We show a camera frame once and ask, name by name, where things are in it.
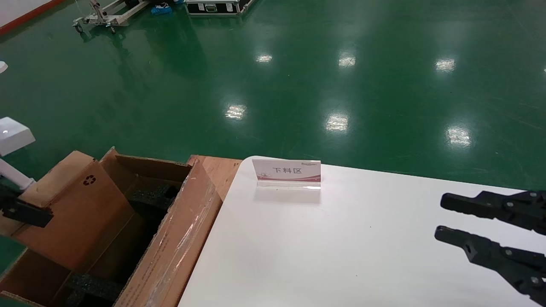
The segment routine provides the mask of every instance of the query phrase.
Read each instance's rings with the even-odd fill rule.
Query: cardboard box
[[[165,183],[181,189],[159,228],[154,229],[157,233],[144,246],[144,255],[136,259],[134,271],[127,273],[127,263],[134,261],[132,253],[140,248],[139,237],[146,232],[138,214],[128,218],[85,272],[107,280],[132,273],[115,306],[176,306],[222,204],[214,184],[199,162],[190,167],[119,155],[111,149],[98,166],[126,197],[135,190],[153,191]],[[78,262],[91,261],[67,260]],[[0,278],[0,294],[35,306],[62,306],[71,293],[65,281],[72,272],[27,250]]]
[[[20,199],[54,217],[45,228],[0,217],[1,232],[63,267],[84,273],[135,213],[94,158],[74,151]]]

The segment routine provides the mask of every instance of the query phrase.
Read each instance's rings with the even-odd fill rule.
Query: equipment case
[[[189,15],[241,15],[255,0],[185,0]]]

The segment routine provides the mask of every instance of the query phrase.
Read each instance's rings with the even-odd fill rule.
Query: white table
[[[264,190],[252,158],[235,176],[179,306],[538,306],[434,238],[444,225],[544,253],[544,236],[440,207],[446,192],[519,191],[329,165],[319,192]]]

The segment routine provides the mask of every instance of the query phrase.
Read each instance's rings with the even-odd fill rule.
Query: white sign card
[[[253,159],[258,180],[320,182],[321,162],[315,160]]]

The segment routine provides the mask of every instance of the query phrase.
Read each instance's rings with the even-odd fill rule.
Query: red floor line
[[[0,36],[10,32],[11,30],[15,29],[16,27],[19,27],[23,23],[35,18],[36,16],[38,16],[38,15],[44,13],[45,11],[47,11],[47,10],[61,4],[62,2],[64,2],[64,0],[52,0],[50,2],[44,3],[41,6],[31,10],[30,12],[26,13],[25,15],[15,19],[15,20],[13,20],[13,21],[11,21],[9,23],[6,23],[2,27],[0,27]]]

